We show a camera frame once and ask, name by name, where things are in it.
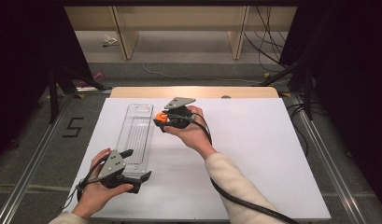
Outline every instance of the black tape marking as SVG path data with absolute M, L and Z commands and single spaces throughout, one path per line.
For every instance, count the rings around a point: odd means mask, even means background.
M 82 129 L 82 127 L 72 127 L 72 121 L 74 121 L 74 119 L 83 119 L 83 118 L 71 118 L 71 120 L 69 121 L 69 124 L 67 126 L 67 130 L 77 130 L 77 133 L 73 134 L 73 135 L 63 135 L 63 138 L 78 137 L 78 134 L 79 134 L 80 130 Z

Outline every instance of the white board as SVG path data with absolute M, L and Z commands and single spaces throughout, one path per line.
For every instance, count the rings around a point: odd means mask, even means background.
M 74 186 L 92 158 L 115 148 L 130 104 L 152 104 L 154 114 L 172 99 L 106 99 Z M 298 220 L 331 218 L 281 99 L 197 99 L 214 148 L 231 157 L 284 215 Z M 138 194 L 112 199 L 93 217 L 149 221 L 227 220 L 203 159 L 177 137 L 155 127 L 148 170 Z M 65 209 L 71 211 L 77 200 Z

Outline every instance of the transparent plastic tray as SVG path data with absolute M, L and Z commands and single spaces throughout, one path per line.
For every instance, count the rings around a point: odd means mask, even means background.
M 153 133 L 153 105 L 129 105 L 124 119 L 118 144 L 118 152 L 132 149 L 133 155 L 124 159 L 126 174 L 147 172 L 150 142 Z

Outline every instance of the wire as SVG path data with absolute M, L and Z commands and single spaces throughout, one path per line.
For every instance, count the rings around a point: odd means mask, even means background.
M 275 53 L 276 57 L 279 59 L 279 57 L 278 57 L 277 54 L 276 54 L 275 47 L 274 47 L 274 45 L 276 45 L 276 42 L 275 42 L 275 40 L 272 38 L 272 35 L 271 35 L 271 33 L 270 33 L 270 13 L 271 13 L 271 11 L 272 11 L 272 8 L 271 8 L 271 7 L 267 7 L 267 10 L 266 10 L 266 11 L 267 11 L 267 22 L 266 22 L 266 23 L 264 22 L 264 19 L 263 19 L 262 14 L 261 14 L 261 12 L 260 12 L 260 10 L 259 10 L 258 7 L 257 7 L 257 11 L 258 11 L 258 14 L 259 14 L 259 16 L 260 16 L 260 18 L 261 18 L 262 24 L 263 24 L 263 26 L 264 26 L 264 28 L 265 28 L 265 33 L 264 33 L 264 35 L 263 35 L 263 39 L 264 39 L 264 37 L 266 36 L 266 33 L 267 33 L 267 34 L 269 35 L 269 38 L 270 38 L 270 41 L 271 41 L 271 44 L 272 44 L 273 52 Z
M 248 82 L 248 83 L 256 83 L 256 84 L 260 84 L 261 82 L 258 82 L 258 81 L 251 81 L 251 80 L 245 80 L 245 79 L 236 79 L 236 78 L 219 78 L 219 77 L 183 77 L 183 76 L 168 76 L 164 73 L 161 73 L 161 72 L 155 72 L 155 71 L 150 71 L 149 69 L 147 69 L 147 67 L 144 65 L 144 63 L 142 63 L 142 66 L 144 67 L 144 69 L 151 73 L 151 74 L 158 74 L 158 75 L 161 75 L 163 77 L 170 77 L 170 78 L 187 78 L 187 79 L 194 79 L 194 80 L 198 80 L 198 79 L 214 79 L 214 80 L 220 80 L 220 81 L 241 81 L 241 82 Z
M 273 62 L 275 62 L 275 63 L 281 65 L 280 62 L 279 62 L 278 60 L 276 60 L 276 59 L 270 57 L 267 53 L 263 52 L 263 51 L 261 50 L 261 48 L 258 48 L 257 46 L 255 46 L 255 44 L 252 43 L 251 40 L 249 40 L 249 38 L 248 38 L 248 36 L 247 36 L 246 33 L 244 33 L 244 36 L 245 36 L 246 39 L 248 40 L 249 44 L 251 44 L 252 47 L 254 47 L 255 50 L 257 50 L 259 53 L 263 54 L 265 57 L 269 58 L 269 59 L 272 60 Z
M 69 200 L 69 202 L 67 204 L 65 204 L 64 206 L 60 206 L 61 211 L 64 210 L 66 207 L 68 207 L 69 204 L 71 204 L 72 199 L 74 198 L 75 190 L 77 190 L 77 188 L 74 188 L 74 190 L 72 190 L 72 193 L 66 199 L 66 201 Z
M 281 32 L 278 32 L 278 34 L 281 36 L 281 38 L 284 40 L 284 42 L 286 42 L 286 38 L 284 38 L 284 36 L 281 34 Z
M 290 122 L 292 123 L 292 126 L 295 128 L 298 134 L 304 139 L 304 143 L 305 143 L 304 155 L 307 157 L 307 155 L 309 154 L 309 144 L 307 142 L 306 137 L 299 130 L 298 126 L 296 126 L 295 123 L 293 122 L 293 118 L 295 117 L 295 115 L 300 113 L 302 110 L 304 110 L 304 104 L 290 105 L 287 107 L 287 109 L 290 109 L 295 106 L 296 108 L 292 111 L 292 114 L 290 115 Z
M 208 141 L 210 142 L 210 144 L 212 146 L 213 145 L 213 140 L 211 139 L 211 132 L 210 132 L 210 130 L 208 128 L 207 122 L 205 122 L 205 118 L 203 118 L 200 114 L 197 114 L 197 113 L 192 113 L 192 114 L 197 115 L 200 118 L 202 118 L 203 122 L 205 123 L 205 127 L 203 125 L 201 125 L 200 123 L 194 121 L 194 120 L 192 121 L 192 123 L 194 123 L 197 126 L 199 126 L 205 132 L 205 135 L 207 135 Z
M 257 34 L 257 32 L 255 32 L 255 31 L 254 31 L 254 34 L 255 34 L 255 36 L 257 36 L 261 41 L 264 41 L 265 43 L 268 43 L 268 44 L 274 44 L 274 43 L 272 43 L 272 42 L 270 42 L 270 41 L 267 41 L 267 40 L 263 39 L 262 37 L 260 37 L 260 36 Z M 279 44 L 274 44 L 274 45 L 276 45 L 276 46 L 278 46 L 278 47 L 281 47 L 281 48 L 284 48 L 284 46 L 279 45 Z
M 100 165 L 101 162 L 106 161 L 106 159 L 109 157 L 109 155 L 104 156 L 101 158 L 88 172 L 88 174 L 85 176 L 85 178 L 76 186 L 76 189 L 78 190 L 77 196 L 78 201 L 80 200 L 80 197 L 82 197 L 83 190 L 86 188 L 88 184 L 94 183 L 95 181 L 88 182 L 90 176 L 92 175 L 92 172 L 97 168 L 98 165 Z
M 292 218 L 290 217 L 286 217 L 276 211 L 273 211 L 273 210 L 270 210 L 268 208 L 265 208 L 265 207 L 262 207 L 260 205 L 257 205 L 255 203 L 249 203 L 247 201 L 244 201 L 244 200 L 241 200 L 237 197 L 234 197 L 233 195 L 229 194 L 228 192 L 226 192 L 225 190 L 223 190 L 222 188 L 220 188 L 215 182 L 213 179 L 211 179 L 211 183 L 213 184 L 214 188 L 217 190 L 217 192 L 222 195 L 222 197 L 226 198 L 227 200 L 233 202 L 233 203 L 237 203 L 239 205 L 242 205 L 246 208 L 249 208 L 249 209 L 252 209 L 254 211 L 258 211 L 260 213 L 263 213 L 269 217 L 274 217 L 278 220 L 281 220 L 281 221 L 285 221 L 286 223 L 290 223 L 290 224 L 296 224 L 298 223 L 297 221 L 293 220 Z
M 321 109 L 321 107 L 311 107 L 311 108 L 312 108 L 312 109 L 317 109 L 317 108 L 318 108 L 318 109 Z M 312 110 L 312 112 L 315 113 L 315 114 L 324 116 L 324 117 L 327 117 L 327 116 L 328 116 L 328 115 L 327 115 L 327 112 L 325 112 L 325 111 L 321 113 L 321 112 L 317 112 L 316 110 Z

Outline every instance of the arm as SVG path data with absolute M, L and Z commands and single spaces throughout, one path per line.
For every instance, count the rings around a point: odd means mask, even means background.
M 190 105 L 188 109 L 192 113 L 203 115 L 201 108 Z M 205 126 L 201 118 L 196 117 L 196 121 Z M 190 124 L 185 129 L 166 126 L 164 130 L 178 136 L 187 147 L 193 148 L 198 152 L 205 160 L 205 168 L 210 177 L 226 192 L 242 200 L 276 211 L 273 205 L 241 173 L 236 164 L 230 158 L 218 153 L 211 146 L 205 133 L 198 126 Z M 281 223 L 273 217 L 268 217 L 257 211 L 232 203 L 223 197 L 221 199 L 233 224 Z
M 100 151 L 93 159 L 93 167 L 100 159 L 110 153 L 110 149 Z M 92 173 L 92 176 L 98 176 L 103 165 L 99 165 Z M 53 219 L 50 224 L 83 224 L 87 223 L 89 217 L 103 209 L 106 203 L 113 197 L 132 189 L 130 184 L 119 185 L 114 189 L 107 189 L 100 182 L 90 183 L 83 190 L 77 206 L 72 213 L 64 212 Z
M 214 182 L 234 197 L 277 211 L 229 157 L 218 152 L 211 154 L 205 159 L 205 168 Z M 222 196 L 220 198 L 232 224 L 282 223 L 273 217 L 232 203 Z

